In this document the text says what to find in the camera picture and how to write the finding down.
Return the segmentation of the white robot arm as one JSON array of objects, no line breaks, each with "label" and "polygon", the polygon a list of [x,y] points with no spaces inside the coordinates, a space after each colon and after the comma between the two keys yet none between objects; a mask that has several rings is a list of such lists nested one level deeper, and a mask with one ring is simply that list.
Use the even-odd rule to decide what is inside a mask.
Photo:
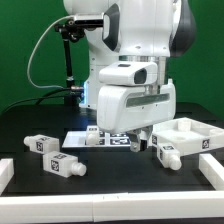
[{"label": "white robot arm", "polygon": [[82,108],[97,125],[127,133],[131,149],[147,146],[153,126],[170,120],[176,90],[166,60],[183,55],[196,33],[189,0],[63,0],[72,32],[89,44],[90,74]]}]

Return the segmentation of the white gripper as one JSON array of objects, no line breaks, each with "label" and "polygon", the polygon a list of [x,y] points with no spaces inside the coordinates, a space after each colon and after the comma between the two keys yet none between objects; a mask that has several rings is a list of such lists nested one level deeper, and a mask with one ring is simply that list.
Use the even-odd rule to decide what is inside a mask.
[{"label": "white gripper", "polygon": [[105,132],[128,132],[130,150],[139,152],[141,140],[148,142],[151,125],[170,120],[176,110],[176,91],[173,81],[162,85],[159,94],[147,94],[145,86],[124,87],[105,85],[100,89],[97,125]]}]

